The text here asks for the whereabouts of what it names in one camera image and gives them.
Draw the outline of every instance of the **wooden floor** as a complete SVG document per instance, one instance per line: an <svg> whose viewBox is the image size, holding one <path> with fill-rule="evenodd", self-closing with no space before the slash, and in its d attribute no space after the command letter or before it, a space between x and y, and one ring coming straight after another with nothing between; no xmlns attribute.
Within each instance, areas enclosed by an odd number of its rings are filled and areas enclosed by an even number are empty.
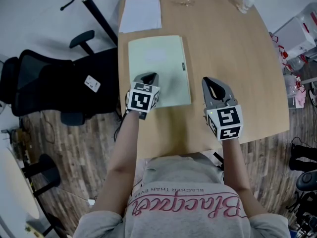
<svg viewBox="0 0 317 238"><path fill-rule="evenodd" d="M317 68L301 70L314 75ZM101 190L106 167L111 156L113 134L118 126L115 114L97 115L80 127L66 127L60 122L59 112L45 111L28 116L35 158L49 154L56 162L62 183L40 196L45 209L57 216L72 235L81 216L89 211L87 199L95 198ZM286 216L294 222L285 206L292 203L297 177L302 173L288 168L293 137L315 147L316 115L309 101L304 109L290 110L290 130L242 145L245 162L256 198L271 213ZM33 178L35 187L45 181L41 175Z"/></svg>

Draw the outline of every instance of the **black stand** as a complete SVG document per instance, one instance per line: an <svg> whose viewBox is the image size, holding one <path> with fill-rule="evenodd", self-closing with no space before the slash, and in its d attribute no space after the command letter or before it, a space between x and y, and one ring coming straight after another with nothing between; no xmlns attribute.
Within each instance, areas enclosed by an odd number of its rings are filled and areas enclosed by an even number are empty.
<svg viewBox="0 0 317 238"><path fill-rule="evenodd" d="M84 51L86 51L87 54L90 56L94 54L94 51L88 46L86 42L83 42L80 44L80 46L83 48Z"/></svg>
<svg viewBox="0 0 317 238"><path fill-rule="evenodd" d="M42 154L38 163L22 168L22 172L24 173L25 178L30 178L34 175L42 173L49 183L33 192L35 198L45 191L60 185L60 175L58 169L52 158L47 154Z"/></svg>
<svg viewBox="0 0 317 238"><path fill-rule="evenodd" d="M97 6L95 5L93 0L82 0L84 5L87 7L87 9L90 11L90 13L95 17L95 19L98 21L98 23L101 25L101 27L106 31L106 33L109 35L110 39L112 39L113 43L118 46L118 37L112 30L112 28L109 26L106 19L103 17Z"/></svg>
<svg viewBox="0 0 317 238"><path fill-rule="evenodd" d="M298 191L296 191L295 196L296 196L295 203L285 207L288 210L288 212L293 212L296 209L296 207L301 203L302 198L304 196L304 192L302 192L301 195L299 195Z"/></svg>
<svg viewBox="0 0 317 238"><path fill-rule="evenodd" d="M50 213L47 213L47 219L51 225L42 233L44 237L47 236L48 233L52 231L53 229L56 230L56 228L59 228L59 229L65 230L64 225L57 217L53 216Z"/></svg>

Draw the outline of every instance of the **white paper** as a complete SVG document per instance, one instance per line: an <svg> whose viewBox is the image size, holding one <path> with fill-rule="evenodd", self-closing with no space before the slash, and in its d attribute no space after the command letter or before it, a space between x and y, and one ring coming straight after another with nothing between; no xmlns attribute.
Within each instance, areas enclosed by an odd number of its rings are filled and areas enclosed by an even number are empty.
<svg viewBox="0 0 317 238"><path fill-rule="evenodd" d="M125 0L119 32L162 28L159 0Z"/></svg>
<svg viewBox="0 0 317 238"><path fill-rule="evenodd" d="M147 62L164 62L167 60L167 54L164 49L151 49L145 53Z"/></svg>

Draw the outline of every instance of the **light green folder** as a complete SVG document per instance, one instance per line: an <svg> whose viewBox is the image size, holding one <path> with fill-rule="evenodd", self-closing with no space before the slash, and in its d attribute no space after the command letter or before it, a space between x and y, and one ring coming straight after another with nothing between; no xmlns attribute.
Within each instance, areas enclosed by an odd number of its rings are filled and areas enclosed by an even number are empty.
<svg viewBox="0 0 317 238"><path fill-rule="evenodd" d="M182 38L157 36L129 42L130 83L137 75L156 72L160 87L157 108L191 104Z"/></svg>

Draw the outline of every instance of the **white round object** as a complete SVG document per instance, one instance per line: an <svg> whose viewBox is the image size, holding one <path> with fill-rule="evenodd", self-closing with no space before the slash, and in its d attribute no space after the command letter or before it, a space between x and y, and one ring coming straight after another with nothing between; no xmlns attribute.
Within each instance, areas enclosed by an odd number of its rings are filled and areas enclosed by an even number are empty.
<svg viewBox="0 0 317 238"><path fill-rule="evenodd" d="M39 219L40 212L35 201L36 199L33 196L33 192L31 191L15 157L7 148L1 150L0 165L15 201L29 215L35 219Z"/></svg>

